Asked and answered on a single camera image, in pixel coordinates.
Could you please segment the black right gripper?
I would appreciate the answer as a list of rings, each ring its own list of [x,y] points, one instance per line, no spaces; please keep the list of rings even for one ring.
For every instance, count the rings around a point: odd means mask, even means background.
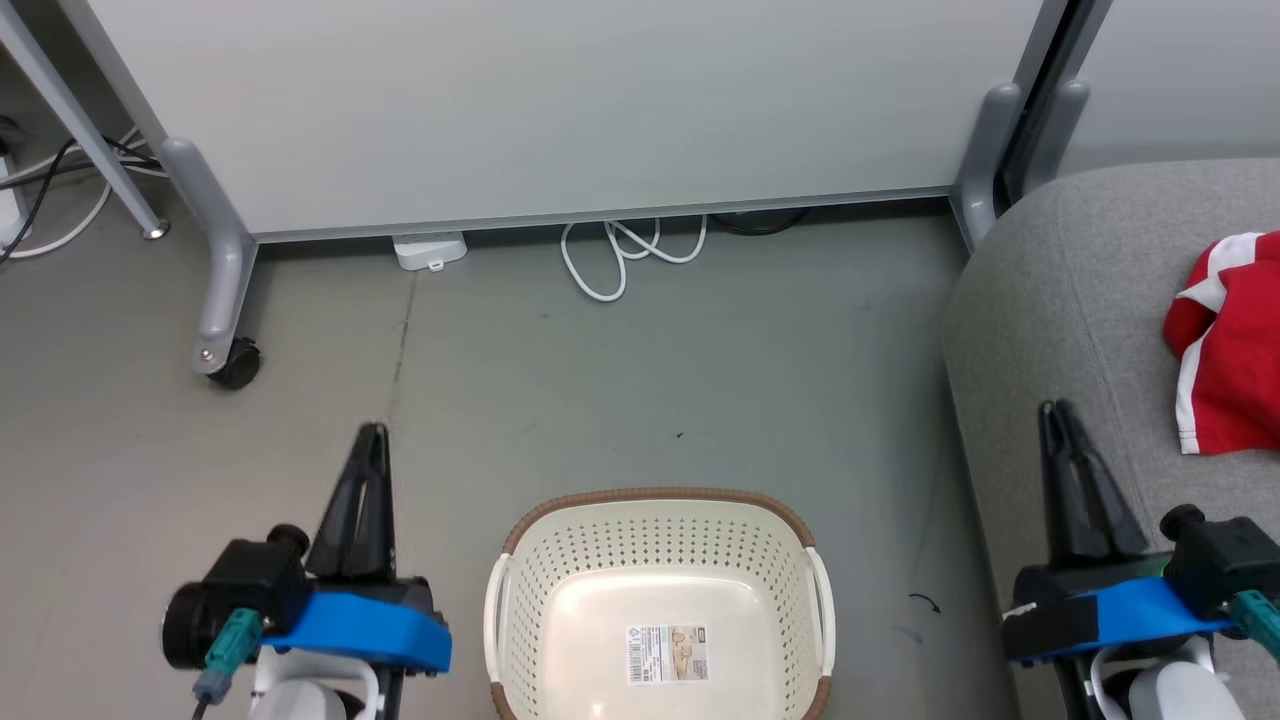
[[[1170,553],[1146,553],[1148,541],[1074,406],[1065,398],[1038,409],[1041,479],[1050,562],[1023,568],[1015,605],[1002,618],[1005,659],[1053,669],[1070,719],[1102,719],[1100,696],[1132,719],[1130,688],[1139,673],[1178,648],[1175,637],[1101,651],[1097,612],[1082,597],[1140,577],[1161,577]]]

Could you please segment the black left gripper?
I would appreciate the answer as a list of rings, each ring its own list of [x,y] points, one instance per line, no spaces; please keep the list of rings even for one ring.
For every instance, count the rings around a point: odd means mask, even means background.
[[[338,475],[306,570],[339,577],[358,525],[358,574],[376,579],[323,582],[300,620],[300,648],[315,656],[360,661],[378,679],[365,708],[398,719],[404,679],[436,675],[436,611],[428,582],[396,579],[396,525],[390,438],[383,423],[365,423]],[[362,515],[360,502],[364,492]]]

